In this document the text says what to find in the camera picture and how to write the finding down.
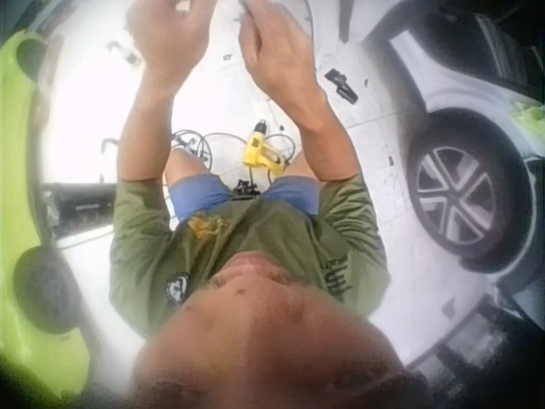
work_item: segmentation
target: green shirt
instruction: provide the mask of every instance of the green shirt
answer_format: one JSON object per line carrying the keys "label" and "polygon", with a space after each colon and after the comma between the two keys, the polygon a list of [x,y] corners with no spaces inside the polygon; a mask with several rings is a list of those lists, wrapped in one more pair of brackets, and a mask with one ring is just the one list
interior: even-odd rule
{"label": "green shirt", "polygon": [[151,337],[199,284],[239,252],[263,251],[289,274],[329,292],[356,314],[374,310],[389,276],[376,214],[362,176],[332,182],[319,216],[283,200],[232,201],[169,228],[162,187],[119,182],[111,299]]}

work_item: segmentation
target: yellow heat gun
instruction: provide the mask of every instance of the yellow heat gun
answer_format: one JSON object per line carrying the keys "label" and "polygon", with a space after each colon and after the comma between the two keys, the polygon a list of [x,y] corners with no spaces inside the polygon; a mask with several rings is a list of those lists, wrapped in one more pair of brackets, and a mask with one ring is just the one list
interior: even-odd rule
{"label": "yellow heat gun", "polygon": [[280,176],[286,167],[286,159],[276,149],[266,144],[267,122],[262,120],[255,127],[244,153],[244,165],[249,168],[268,168]]}

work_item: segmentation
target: short sleeve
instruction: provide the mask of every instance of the short sleeve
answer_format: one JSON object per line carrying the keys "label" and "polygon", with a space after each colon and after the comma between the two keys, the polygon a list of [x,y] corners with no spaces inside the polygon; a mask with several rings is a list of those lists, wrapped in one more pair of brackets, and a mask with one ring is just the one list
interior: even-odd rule
{"label": "short sleeve", "polygon": [[331,182],[322,189],[320,218],[347,244],[347,281],[343,303],[360,315],[374,311],[389,284],[387,259],[376,213],[362,175]]}
{"label": "short sleeve", "polygon": [[159,183],[118,183],[110,298],[123,318],[142,330],[150,321],[154,272],[172,237],[169,219]]}

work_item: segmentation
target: man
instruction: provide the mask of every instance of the man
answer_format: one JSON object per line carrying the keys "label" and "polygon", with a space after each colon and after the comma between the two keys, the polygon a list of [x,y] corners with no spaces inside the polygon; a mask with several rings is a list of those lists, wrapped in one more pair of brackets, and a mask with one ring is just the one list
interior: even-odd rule
{"label": "man", "polygon": [[176,3],[137,0],[129,12],[146,71],[118,157],[111,282],[119,313],[151,338],[134,401],[361,407],[414,391],[385,337],[356,315],[379,304],[386,258],[353,144],[318,86],[311,39],[269,0],[246,1],[246,67],[299,127],[303,154],[262,198],[232,201],[199,160],[170,150],[173,100],[204,56],[215,9],[193,0],[181,14]]}

